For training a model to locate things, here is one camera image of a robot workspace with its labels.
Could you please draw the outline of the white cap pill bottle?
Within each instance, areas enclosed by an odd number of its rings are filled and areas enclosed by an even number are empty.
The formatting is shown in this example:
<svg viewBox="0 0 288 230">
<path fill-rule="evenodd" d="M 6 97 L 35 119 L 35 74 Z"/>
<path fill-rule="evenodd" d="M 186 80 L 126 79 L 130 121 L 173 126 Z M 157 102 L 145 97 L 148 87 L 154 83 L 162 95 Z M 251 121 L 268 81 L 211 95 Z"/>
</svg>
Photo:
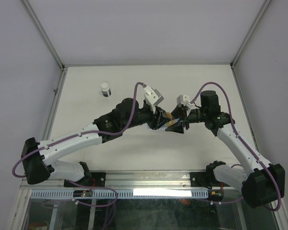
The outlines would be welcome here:
<svg viewBox="0 0 288 230">
<path fill-rule="evenodd" d="M 101 84 L 101 92 L 102 92 L 104 97 L 110 97 L 111 96 L 110 86 L 106 82 Z"/>
</svg>

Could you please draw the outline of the amber pill bottle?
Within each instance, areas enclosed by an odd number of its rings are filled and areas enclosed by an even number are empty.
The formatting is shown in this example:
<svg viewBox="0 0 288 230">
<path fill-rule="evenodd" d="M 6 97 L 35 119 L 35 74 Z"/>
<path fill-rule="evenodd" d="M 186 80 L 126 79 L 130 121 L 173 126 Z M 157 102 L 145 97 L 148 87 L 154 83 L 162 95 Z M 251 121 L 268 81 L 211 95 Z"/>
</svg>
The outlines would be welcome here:
<svg viewBox="0 0 288 230">
<path fill-rule="evenodd" d="M 175 119 L 170 112 L 165 112 L 163 115 L 168 119 L 168 121 L 164 124 L 166 128 L 178 122 L 178 119 Z"/>
</svg>

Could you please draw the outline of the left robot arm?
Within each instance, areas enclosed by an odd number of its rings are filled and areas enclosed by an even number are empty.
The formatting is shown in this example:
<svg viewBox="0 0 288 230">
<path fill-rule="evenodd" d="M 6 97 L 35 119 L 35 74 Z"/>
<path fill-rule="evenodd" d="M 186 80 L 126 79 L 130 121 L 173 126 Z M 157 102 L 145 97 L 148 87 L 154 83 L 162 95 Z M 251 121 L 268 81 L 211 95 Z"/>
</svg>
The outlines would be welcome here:
<svg viewBox="0 0 288 230">
<path fill-rule="evenodd" d="M 64 179 L 86 186 L 91 181 L 87 164 L 82 161 L 64 162 L 61 161 L 62 157 L 119 138 L 124 128 L 147 124 L 150 129 L 157 130 L 171 120 L 170 113 L 158 106 L 152 109 L 144 103 L 139 108 L 137 101 L 126 98 L 111 112 L 65 137 L 40 142 L 29 138 L 21 154 L 27 183 L 39 184 L 48 179 Z"/>
</svg>

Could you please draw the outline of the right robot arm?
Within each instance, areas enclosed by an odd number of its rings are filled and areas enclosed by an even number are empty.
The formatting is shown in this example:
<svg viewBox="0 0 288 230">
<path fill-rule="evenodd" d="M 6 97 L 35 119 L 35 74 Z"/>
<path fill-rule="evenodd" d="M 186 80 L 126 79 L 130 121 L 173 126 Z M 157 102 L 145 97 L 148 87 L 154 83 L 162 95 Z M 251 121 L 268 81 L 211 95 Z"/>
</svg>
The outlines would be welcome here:
<svg viewBox="0 0 288 230">
<path fill-rule="evenodd" d="M 167 127 L 166 131 L 184 133 L 190 124 L 204 123 L 228 147 L 242 169 L 237 170 L 223 161 L 214 161 L 206 166 L 202 178 L 196 179 L 197 183 L 208 189 L 225 183 L 240 191 L 252 208 L 273 201 L 281 205 L 285 193 L 284 168 L 280 164 L 272 164 L 243 139 L 230 114 L 221 111 L 215 91 L 201 92 L 200 101 L 201 105 L 197 107 L 189 96 L 180 95 L 171 113 L 176 123 Z"/>
</svg>

